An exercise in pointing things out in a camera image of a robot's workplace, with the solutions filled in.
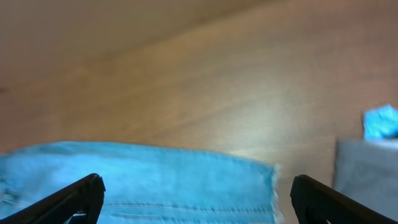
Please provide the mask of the light blue denim jeans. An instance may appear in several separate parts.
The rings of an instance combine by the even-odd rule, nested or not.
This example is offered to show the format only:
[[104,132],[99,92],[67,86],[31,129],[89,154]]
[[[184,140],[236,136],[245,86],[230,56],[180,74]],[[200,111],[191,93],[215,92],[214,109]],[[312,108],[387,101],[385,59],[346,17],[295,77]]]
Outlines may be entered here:
[[279,223],[277,166],[206,151],[64,141],[1,156],[1,216],[96,173],[100,223]]

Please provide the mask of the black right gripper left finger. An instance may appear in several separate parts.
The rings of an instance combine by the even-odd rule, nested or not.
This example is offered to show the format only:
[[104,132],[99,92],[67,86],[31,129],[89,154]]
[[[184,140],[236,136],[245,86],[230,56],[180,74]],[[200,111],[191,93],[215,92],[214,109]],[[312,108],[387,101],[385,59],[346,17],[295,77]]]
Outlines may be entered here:
[[3,218],[1,224],[96,224],[105,191],[102,177],[93,173]]

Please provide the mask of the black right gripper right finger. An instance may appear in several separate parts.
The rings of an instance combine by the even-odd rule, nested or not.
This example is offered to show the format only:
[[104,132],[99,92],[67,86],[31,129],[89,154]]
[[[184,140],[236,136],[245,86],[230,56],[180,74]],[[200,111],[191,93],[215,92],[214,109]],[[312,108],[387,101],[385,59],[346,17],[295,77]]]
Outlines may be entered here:
[[290,198],[300,224],[397,224],[307,175],[294,177]]

